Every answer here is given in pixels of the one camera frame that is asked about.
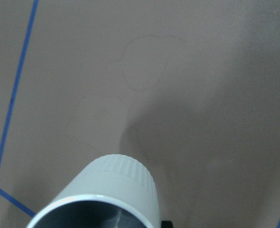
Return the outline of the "white ribbed mug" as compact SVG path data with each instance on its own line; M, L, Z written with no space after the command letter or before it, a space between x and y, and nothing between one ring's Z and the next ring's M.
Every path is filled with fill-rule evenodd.
M29 228L159 228L156 185L136 159L110 154L89 163Z

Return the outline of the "brown paper table cover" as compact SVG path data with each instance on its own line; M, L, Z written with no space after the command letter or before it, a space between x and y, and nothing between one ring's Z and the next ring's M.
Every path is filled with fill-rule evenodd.
M280 227L280 0L0 0L0 228L112 153L176 228Z

